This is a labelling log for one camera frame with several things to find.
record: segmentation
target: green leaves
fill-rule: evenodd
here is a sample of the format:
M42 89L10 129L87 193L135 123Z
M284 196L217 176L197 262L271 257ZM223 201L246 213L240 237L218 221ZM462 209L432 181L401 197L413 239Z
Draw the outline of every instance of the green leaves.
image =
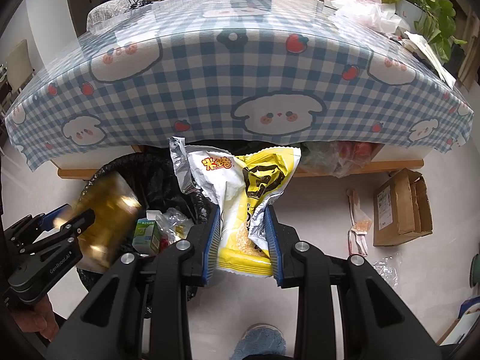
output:
M438 28L442 32L442 37L448 39L455 33L457 26L451 17L442 13L438 18Z
M442 12L449 17L455 17L455 10L450 0L438 0L438 6L442 9Z
M382 0L383 3L395 3L400 0ZM449 0L407 0L424 11L422 19L415 21L415 29L423 35L438 57L447 62L451 57L451 43L465 44L464 40L453 35L457 26L455 10Z
M457 39L455 38L454 36L451 36L450 37L450 40L455 43L455 44L467 44L468 42L466 42L465 40L460 40L460 39Z

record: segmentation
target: potted plant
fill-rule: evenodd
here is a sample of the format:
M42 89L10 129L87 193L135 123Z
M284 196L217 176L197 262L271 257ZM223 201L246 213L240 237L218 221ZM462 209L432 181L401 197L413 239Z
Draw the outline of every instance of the potted plant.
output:
M453 34L457 26L455 10L449 0L382 0L382 3L397 3L397 12L411 20L416 32L428 41L443 62L450 60L451 44L465 44Z

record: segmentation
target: human hand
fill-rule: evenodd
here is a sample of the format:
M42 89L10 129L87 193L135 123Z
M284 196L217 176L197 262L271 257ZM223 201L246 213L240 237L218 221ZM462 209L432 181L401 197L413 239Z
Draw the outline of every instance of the human hand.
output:
M59 331L48 295L33 306L33 310L16 309L11 316L24 333L39 332L51 341Z

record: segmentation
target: paper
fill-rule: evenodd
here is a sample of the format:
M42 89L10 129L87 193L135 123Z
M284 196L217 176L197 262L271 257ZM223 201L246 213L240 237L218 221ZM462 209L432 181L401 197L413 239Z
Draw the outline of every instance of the paper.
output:
M161 214L162 212L159 210L147 210L146 213L147 213L147 220L154 221L157 215Z
M405 35L407 35L409 39L427 57L427 59L430 61L432 66L437 71L440 79L445 83L447 83L450 89L453 89L455 82L457 80L442 66L441 62L437 58L437 55L435 54L435 51L433 51L433 49L430 47L427 40L421 35L412 34L412 33L409 33L408 31L405 31Z
M346 194L350 202L350 217L352 228L349 230L349 254L353 252L352 238L355 239L358 247L358 253L362 256L368 255L366 235L371 227L372 220L360 209L360 197L356 190L347 190Z
M390 186L378 194L377 206L378 229L381 230L393 223L392 202L390 201Z
M472 312L471 314L464 314L450 334L442 342L442 345L459 344L462 342L479 317L480 311Z

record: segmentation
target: sticker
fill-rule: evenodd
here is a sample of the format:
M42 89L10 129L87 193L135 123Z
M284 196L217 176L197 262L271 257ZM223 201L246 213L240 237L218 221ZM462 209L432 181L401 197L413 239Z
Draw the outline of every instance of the sticker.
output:
M302 35L292 34L286 40L285 47L286 50L294 53L300 54L307 49L308 38Z
M345 71L342 74L342 78L348 81L353 80L358 77L359 72L360 70L358 66L348 65L346 66Z
M202 160L205 170L215 170L215 169L230 169L232 167L232 162L227 157L220 157L213 159L213 157L206 157Z
M312 94L276 91L243 99L233 106L231 115L249 133L275 136L308 130L325 110L322 100Z
M381 230L393 223L392 202L390 201L390 186L378 194L377 207L378 229Z

